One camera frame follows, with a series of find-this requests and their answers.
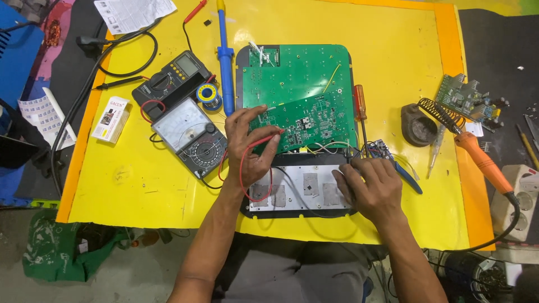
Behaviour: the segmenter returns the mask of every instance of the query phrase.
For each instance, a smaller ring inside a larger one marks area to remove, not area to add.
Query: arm
[[[241,176],[244,186],[248,188],[268,172],[277,151],[280,140],[278,127],[258,128],[247,135],[249,122],[266,109],[265,105],[240,109],[225,120],[229,175],[187,251],[167,303],[210,302],[215,279],[223,268],[232,244],[244,196],[239,182],[241,157],[250,143],[274,135],[261,156],[252,154],[252,150],[247,152]]]
[[[343,164],[339,169],[342,173],[333,171],[338,188],[351,205],[372,221],[389,248],[399,301],[447,302],[440,281],[414,239],[400,207],[402,181],[391,162],[353,159],[351,164]]]

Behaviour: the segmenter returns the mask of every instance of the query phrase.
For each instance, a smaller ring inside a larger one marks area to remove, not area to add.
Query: solder wire spool
[[[197,99],[209,111],[216,111],[223,104],[223,98],[217,92],[217,88],[210,83],[203,84],[197,89]]]

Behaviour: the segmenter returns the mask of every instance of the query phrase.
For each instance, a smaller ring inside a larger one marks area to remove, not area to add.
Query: yellow table
[[[159,41],[159,55],[143,72],[147,77],[187,49],[181,23],[198,0],[175,2],[178,11],[152,30]],[[418,183],[424,194],[417,195],[405,183],[402,200],[420,246],[463,249],[492,239],[484,179],[466,152],[455,149],[452,135],[446,133],[427,180],[430,149],[412,147],[400,131],[400,107],[421,97],[433,99],[444,73],[465,72],[456,8],[400,0],[337,2],[342,3],[227,0],[229,47],[239,51],[250,40],[258,44],[344,45],[352,57],[355,82],[364,87],[367,136],[383,139],[421,177]],[[206,19],[213,23],[204,26]],[[194,53],[220,80],[213,52],[220,45],[217,21],[215,3],[210,1],[186,29]],[[108,69],[128,72],[147,60],[152,47],[144,36],[122,44],[112,52]],[[95,84],[113,80],[98,74]],[[150,125],[140,117],[134,101],[116,145],[88,138],[98,122],[94,117],[99,117],[107,100],[111,96],[132,99],[131,91],[137,85],[92,93],[57,221],[145,228],[200,226],[218,191],[197,181],[163,143],[148,141]],[[222,110],[208,115],[223,121]],[[207,180],[220,185],[216,171]],[[374,226],[360,214],[337,219],[248,219],[240,215],[237,231],[298,240],[379,243]]]

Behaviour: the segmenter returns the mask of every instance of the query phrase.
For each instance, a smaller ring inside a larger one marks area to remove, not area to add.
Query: finger
[[[243,115],[248,110],[248,108],[241,108],[225,119],[225,132],[227,136],[234,132],[234,130],[236,129],[236,123],[238,122],[238,118],[241,117],[241,115]]]
[[[247,139],[245,140],[245,142],[247,144],[252,144],[258,140],[264,139],[267,136],[278,134],[280,131],[281,129],[275,125],[266,125],[263,127],[259,127],[253,130],[249,134],[249,136],[247,136]]]
[[[346,179],[344,178],[343,174],[341,174],[341,172],[336,169],[332,170],[331,173],[333,174],[333,178],[335,178],[335,181],[337,181],[337,188],[341,191],[342,195],[344,196],[344,199],[346,199],[346,202],[348,204],[352,205],[350,188],[348,187],[348,184],[346,183]]]
[[[281,135],[277,134],[271,138],[271,140],[268,141],[268,144],[264,148],[264,151],[258,158],[258,163],[264,171],[268,171],[271,166],[271,162],[273,162],[273,158],[275,157],[275,154],[277,153],[277,146],[279,146],[279,141],[281,140]]]
[[[350,164],[339,165],[339,170],[344,175],[346,183],[352,188],[356,197],[364,197],[368,194],[367,185],[361,180],[361,176]]]
[[[368,161],[372,165],[372,168],[374,168],[374,171],[376,172],[376,175],[378,176],[378,179],[380,180],[380,182],[386,183],[387,181],[391,179],[387,171],[385,171],[384,165],[382,164],[382,160],[386,160],[386,159],[368,158],[365,160]]]
[[[380,179],[378,178],[378,175],[376,174],[374,167],[372,167],[372,164],[367,161],[368,158],[358,159],[353,158],[351,161],[352,167],[360,171],[361,176],[365,179],[365,182],[367,183],[367,187],[369,184],[379,183]]]
[[[246,111],[238,118],[236,123],[236,133],[240,136],[246,136],[249,131],[249,123],[253,121],[259,114],[265,112],[268,109],[267,105],[259,105]]]
[[[391,161],[387,159],[382,159],[382,165],[384,166],[385,172],[388,173],[388,176],[390,178],[400,178],[399,175],[397,175],[397,171],[395,170],[395,167],[391,163]]]

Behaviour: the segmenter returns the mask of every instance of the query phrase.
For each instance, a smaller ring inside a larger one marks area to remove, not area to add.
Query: hand
[[[342,164],[339,170],[342,174],[338,170],[332,173],[344,198],[379,232],[388,224],[406,220],[400,207],[403,183],[389,160],[352,159],[351,164]]]
[[[245,153],[242,165],[243,170],[241,172],[244,189],[246,190],[251,184],[260,180],[270,170],[271,162],[277,152],[279,140],[281,140],[281,136],[279,135],[280,128],[268,125],[253,130],[249,135],[247,134],[249,123],[266,110],[267,105],[250,109],[242,108],[225,120],[229,156],[229,175],[226,180],[228,181],[227,183],[230,182],[231,186],[241,187],[239,169],[241,158],[244,156],[247,146],[269,135],[273,135],[273,138],[268,141],[262,155],[253,154],[252,148]]]

